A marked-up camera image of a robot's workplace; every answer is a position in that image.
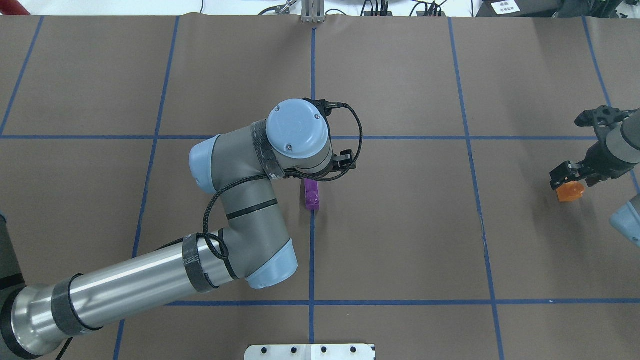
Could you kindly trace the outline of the black gripper orange side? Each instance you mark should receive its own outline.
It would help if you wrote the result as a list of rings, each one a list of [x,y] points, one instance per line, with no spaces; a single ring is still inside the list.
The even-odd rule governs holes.
[[[579,162],[565,161],[550,171],[550,187],[585,180],[588,187],[618,179],[638,164],[638,110],[601,105],[575,119],[578,127],[593,127],[598,141]]]

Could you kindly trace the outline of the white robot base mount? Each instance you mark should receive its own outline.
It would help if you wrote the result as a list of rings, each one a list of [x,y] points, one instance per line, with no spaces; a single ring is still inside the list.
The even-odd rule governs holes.
[[[375,360],[374,344],[256,344],[249,346],[245,360]]]

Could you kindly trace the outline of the black gripper purple side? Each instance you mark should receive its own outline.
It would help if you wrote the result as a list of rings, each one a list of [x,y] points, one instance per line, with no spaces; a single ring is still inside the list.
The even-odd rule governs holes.
[[[320,112],[322,120],[326,123],[327,127],[327,143],[330,145],[330,150],[327,152],[327,158],[320,164],[311,168],[302,169],[303,173],[342,173],[347,171],[351,166],[356,169],[355,154],[351,149],[343,150],[339,154],[334,153],[333,143],[331,140],[331,127],[329,124],[329,116],[331,116],[335,109],[350,109],[350,105],[343,102],[332,102],[325,99],[313,100],[311,98],[303,98],[304,101],[312,104]]]

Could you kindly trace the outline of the grey robot arm purple side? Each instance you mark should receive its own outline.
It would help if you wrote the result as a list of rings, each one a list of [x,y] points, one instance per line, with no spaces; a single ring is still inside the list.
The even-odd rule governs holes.
[[[237,280],[266,289],[298,269],[274,181],[334,182],[356,168],[364,132],[354,108],[293,98],[242,129],[196,144],[189,168],[210,196],[199,231],[53,285],[27,285],[1,215],[1,358],[59,357],[104,326]]]

